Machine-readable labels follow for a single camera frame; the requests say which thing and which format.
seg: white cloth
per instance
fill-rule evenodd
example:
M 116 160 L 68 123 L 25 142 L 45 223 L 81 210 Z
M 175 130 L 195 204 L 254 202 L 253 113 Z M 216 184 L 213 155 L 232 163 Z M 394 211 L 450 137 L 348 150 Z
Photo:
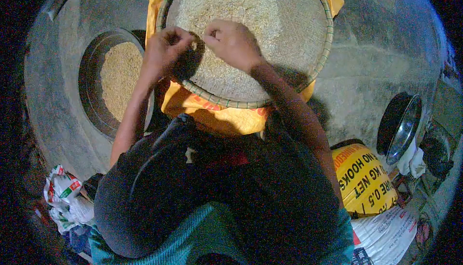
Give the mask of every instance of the white cloth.
M 419 178 L 426 171 L 426 164 L 423 161 L 423 150 L 416 147 L 414 138 L 402 158 L 397 162 L 397 168 L 402 175 L 412 173 L 414 178 Z

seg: green binding on basket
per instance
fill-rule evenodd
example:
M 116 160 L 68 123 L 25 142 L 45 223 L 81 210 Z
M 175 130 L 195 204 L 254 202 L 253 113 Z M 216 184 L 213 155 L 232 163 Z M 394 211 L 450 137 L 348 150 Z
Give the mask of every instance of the green binding on basket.
M 159 7 L 159 12 L 156 18 L 156 32 L 159 32 L 166 27 L 167 13 L 169 12 L 169 8 L 172 4 L 172 1 L 173 0 L 164 0 L 161 4 L 161 7 Z M 309 75 L 307 82 L 304 82 L 303 84 L 299 85 L 299 87 L 295 87 L 297 91 L 302 91 L 307 86 L 309 86 L 310 83 L 312 83 L 315 80 L 315 78 L 318 76 L 320 71 L 323 69 L 323 66 L 325 66 L 328 60 L 328 56 L 330 55 L 330 49 L 331 49 L 331 44 L 333 43 L 333 33 L 334 33 L 333 16 L 331 14 L 331 9 L 328 6 L 328 1 L 327 0 L 320 0 L 320 1 L 325 9 L 325 14 L 327 15 L 327 38 L 325 40 L 323 52 L 317 60 L 317 65 L 313 68 L 313 70 L 316 72 L 315 76 Z M 199 93 L 203 99 L 207 99 L 209 102 L 214 103 L 216 105 L 220 105 L 220 106 L 240 108 L 240 109 L 256 109 L 256 108 L 264 107 L 268 103 L 271 102 L 270 99 L 263 100 L 263 101 L 252 101 L 252 102 L 223 99 L 223 98 L 217 97 L 205 91 L 204 89 L 200 88 L 199 86 L 197 86 L 190 80 L 184 80 L 182 81 L 182 84 L 183 84 L 183 87 L 189 90 L 190 92 Z

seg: round winnowing basket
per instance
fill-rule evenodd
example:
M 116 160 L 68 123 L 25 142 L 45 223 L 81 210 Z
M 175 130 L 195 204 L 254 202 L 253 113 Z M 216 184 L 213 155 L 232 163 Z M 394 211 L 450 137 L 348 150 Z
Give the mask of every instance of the round winnowing basket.
M 202 37 L 214 18 L 249 27 L 263 56 L 298 93 L 318 76 L 330 54 L 333 17 L 327 0 L 164 0 L 156 30 L 176 25 Z M 253 109 L 270 101 L 252 77 L 217 59 L 209 48 L 182 84 L 226 107 Z

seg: hand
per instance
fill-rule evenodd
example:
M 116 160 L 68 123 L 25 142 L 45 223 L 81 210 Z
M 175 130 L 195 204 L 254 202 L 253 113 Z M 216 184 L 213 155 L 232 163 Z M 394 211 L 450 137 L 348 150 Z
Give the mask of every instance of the hand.
M 206 28 L 203 40 L 223 61 L 246 73 L 266 63 L 256 38 L 241 23 L 214 19 Z
M 148 39 L 139 80 L 152 86 L 170 77 L 179 57 L 191 48 L 194 37 L 180 27 L 167 27 Z

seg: metal bowl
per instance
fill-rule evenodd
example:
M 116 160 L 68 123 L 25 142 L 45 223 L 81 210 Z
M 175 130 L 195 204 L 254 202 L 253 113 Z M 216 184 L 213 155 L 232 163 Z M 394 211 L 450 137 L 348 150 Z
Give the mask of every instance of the metal bowl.
M 388 165 L 395 164 L 412 143 L 421 119 L 419 94 L 397 94 L 389 103 L 378 128 L 376 150 L 386 155 Z
M 142 56 L 144 55 L 143 39 L 125 29 L 116 29 L 99 34 L 93 39 L 85 50 L 79 67 L 79 94 L 82 107 L 89 118 L 89 121 L 109 140 L 114 140 L 120 122 L 114 118 L 107 109 L 101 95 L 100 72 L 105 61 L 105 54 L 113 46 L 124 42 L 132 42 L 136 45 Z M 154 95 L 151 94 L 146 114 L 145 129 L 149 125 L 153 114 Z

